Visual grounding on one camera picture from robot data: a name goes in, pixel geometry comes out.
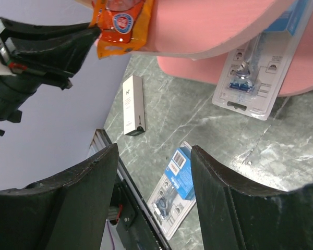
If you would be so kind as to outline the orange razor pack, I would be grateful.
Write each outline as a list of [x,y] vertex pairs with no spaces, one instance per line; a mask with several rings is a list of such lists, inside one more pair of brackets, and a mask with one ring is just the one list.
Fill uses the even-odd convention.
[[97,26],[99,59],[135,52],[148,40],[154,1],[92,1],[90,26]]

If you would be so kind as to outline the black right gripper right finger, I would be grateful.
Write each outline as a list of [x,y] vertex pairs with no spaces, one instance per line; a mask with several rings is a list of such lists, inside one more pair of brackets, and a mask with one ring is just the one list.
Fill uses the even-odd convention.
[[205,249],[313,249],[313,183],[277,190],[197,145],[191,172]]

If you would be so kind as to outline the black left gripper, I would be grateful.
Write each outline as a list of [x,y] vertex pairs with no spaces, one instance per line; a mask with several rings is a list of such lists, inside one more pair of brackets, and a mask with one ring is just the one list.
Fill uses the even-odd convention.
[[38,26],[0,17],[0,122],[20,123],[20,106],[43,84],[71,88],[100,34],[88,23]]

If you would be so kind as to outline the blue boxed razor pack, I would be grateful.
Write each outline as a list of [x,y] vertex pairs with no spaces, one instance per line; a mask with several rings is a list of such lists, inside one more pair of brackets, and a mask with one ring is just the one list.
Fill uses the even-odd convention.
[[229,52],[212,103],[266,121],[313,12],[294,1],[265,30]]
[[170,240],[196,203],[191,174],[192,146],[183,141],[165,167],[148,202],[163,236]]

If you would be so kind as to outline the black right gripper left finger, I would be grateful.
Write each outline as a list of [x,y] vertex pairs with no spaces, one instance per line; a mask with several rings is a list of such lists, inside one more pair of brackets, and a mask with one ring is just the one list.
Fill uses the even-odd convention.
[[0,190],[0,249],[99,249],[118,160],[111,144],[51,177]]

